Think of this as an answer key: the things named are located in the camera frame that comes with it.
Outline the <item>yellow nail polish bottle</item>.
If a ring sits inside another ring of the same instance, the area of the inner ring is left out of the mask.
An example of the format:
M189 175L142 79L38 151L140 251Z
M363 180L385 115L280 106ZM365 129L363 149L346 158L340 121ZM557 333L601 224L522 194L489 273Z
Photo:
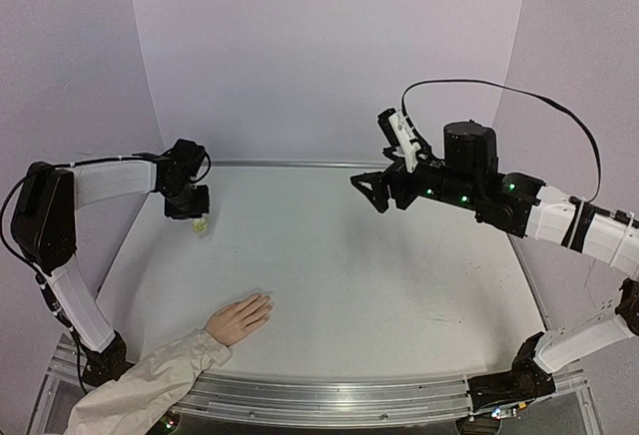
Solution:
M208 231L208 220L205 217L194 218L192 220L192 230L197 235L203 235Z

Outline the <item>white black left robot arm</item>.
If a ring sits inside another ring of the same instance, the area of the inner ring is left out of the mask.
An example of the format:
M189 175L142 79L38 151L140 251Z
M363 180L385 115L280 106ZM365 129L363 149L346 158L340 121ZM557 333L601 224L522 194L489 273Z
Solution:
M35 275L53 317L76 346L82 388L106 383L116 392L131 388L135 371L127 345L100 309L79 265L77 210L129 195L159 194L164 215L205 221L211 168L204 146L179 139L159 155L138 153L65 164L33 163L2 203L11 209L10 231L1 242Z

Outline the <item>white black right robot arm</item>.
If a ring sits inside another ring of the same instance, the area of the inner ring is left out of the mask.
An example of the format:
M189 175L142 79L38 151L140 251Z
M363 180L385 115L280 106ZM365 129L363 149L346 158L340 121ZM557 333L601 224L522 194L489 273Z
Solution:
M467 382L471 414L501 418L526 403L553 394L555 375L570 363L638 335L638 221L571 196L541 179L498 169L495 132L473 121L443 129L436 157L412 121L389 110L378 118L388 141L389 166L353 176L351 184L384 213L407 209L420 198L474 214L477 222L511 239L538 241L552 260L605 264L622 275L619 295L602 299L569 325L553 325L528 337L511 365Z

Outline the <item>beige sleeved forearm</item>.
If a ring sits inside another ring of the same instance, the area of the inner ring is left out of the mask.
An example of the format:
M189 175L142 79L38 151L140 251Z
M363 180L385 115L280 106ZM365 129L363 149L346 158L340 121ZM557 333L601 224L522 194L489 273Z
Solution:
M145 434L188 394L201 373L231 357L227 346L196 329L83 397L71 410L66 432Z

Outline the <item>bare human hand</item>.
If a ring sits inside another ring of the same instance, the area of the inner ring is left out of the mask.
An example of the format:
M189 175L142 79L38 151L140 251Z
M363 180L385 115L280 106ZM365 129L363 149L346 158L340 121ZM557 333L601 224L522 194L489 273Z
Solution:
M215 312L204 330L218 342L231 347L268 323L273 308L269 295L255 293Z

